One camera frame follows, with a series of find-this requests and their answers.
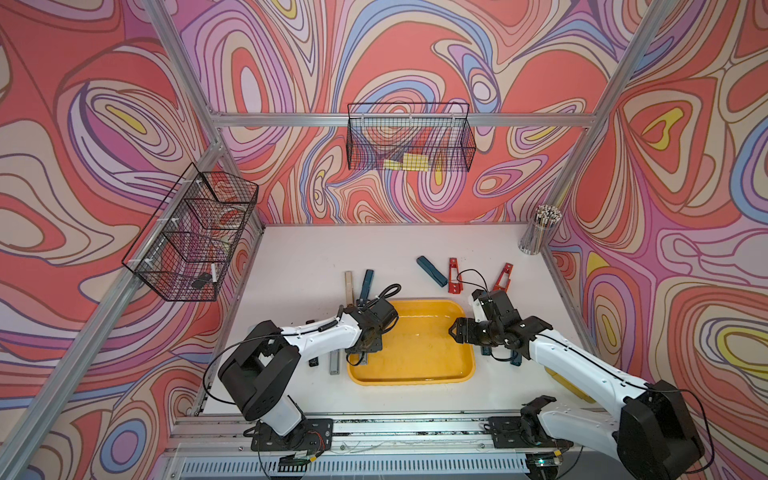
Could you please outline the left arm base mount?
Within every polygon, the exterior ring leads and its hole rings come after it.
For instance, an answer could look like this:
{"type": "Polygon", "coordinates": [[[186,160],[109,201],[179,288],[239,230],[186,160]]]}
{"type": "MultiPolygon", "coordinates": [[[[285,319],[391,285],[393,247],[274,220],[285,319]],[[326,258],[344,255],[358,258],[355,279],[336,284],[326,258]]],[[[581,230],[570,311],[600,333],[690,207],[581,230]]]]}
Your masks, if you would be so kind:
{"type": "Polygon", "coordinates": [[[330,417],[304,418],[288,434],[280,436],[263,422],[243,432],[251,439],[254,452],[322,453],[332,447],[334,420],[330,417]]]}

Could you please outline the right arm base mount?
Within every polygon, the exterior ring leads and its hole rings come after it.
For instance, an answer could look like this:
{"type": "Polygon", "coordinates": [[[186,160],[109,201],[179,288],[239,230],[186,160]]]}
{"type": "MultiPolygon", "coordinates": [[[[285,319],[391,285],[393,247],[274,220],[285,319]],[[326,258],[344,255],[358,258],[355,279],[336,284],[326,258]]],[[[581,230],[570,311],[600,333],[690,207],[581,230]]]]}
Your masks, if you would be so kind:
{"type": "Polygon", "coordinates": [[[482,428],[497,449],[552,447],[567,451],[573,443],[547,434],[538,418],[542,409],[555,401],[553,396],[541,395],[524,404],[518,415],[489,417],[482,428]]]}

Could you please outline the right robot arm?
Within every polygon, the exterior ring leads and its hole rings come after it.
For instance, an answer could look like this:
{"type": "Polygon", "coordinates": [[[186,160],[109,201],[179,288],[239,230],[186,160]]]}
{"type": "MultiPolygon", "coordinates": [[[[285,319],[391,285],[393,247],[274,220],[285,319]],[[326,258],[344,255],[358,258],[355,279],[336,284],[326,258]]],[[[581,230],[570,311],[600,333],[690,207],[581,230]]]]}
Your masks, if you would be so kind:
{"type": "Polygon", "coordinates": [[[449,329],[457,343],[503,347],[552,370],[603,409],[579,409],[541,395],[519,414],[521,435],[529,444],[570,441],[619,461],[636,479],[693,473],[705,445],[682,390],[626,373],[576,346],[545,320],[522,317],[504,291],[475,290],[472,309],[472,317],[456,319],[449,329]]]}

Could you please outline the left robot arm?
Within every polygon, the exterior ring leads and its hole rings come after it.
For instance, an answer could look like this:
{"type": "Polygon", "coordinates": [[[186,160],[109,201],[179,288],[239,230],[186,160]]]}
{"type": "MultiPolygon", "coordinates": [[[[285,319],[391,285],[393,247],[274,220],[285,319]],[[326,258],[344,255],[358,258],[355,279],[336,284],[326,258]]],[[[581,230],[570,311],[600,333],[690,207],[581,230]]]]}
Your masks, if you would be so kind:
{"type": "Polygon", "coordinates": [[[384,297],[361,306],[342,306],[326,320],[299,327],[272,321],[256,325],[222,362],[217,378],[247,421],[259,421],[279,437],[302,428],[305,415],[286,394],[298,365],[342,350],[352,356],[383,348],[382,337],[399,319],[384,297]]]}

